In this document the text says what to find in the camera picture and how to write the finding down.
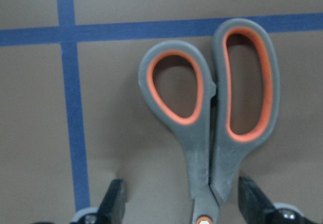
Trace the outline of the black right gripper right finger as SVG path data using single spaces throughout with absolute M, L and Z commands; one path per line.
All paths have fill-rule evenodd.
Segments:
M 276 208 L 250 177 L 239 177 L 238 207 L 248 224 L 271 223 Z

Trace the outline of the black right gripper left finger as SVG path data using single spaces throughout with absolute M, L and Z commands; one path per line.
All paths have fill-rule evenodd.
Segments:
M 124 179 L 114 179 L 98 208 L 96 223 L 121 224 L 126 210 Z

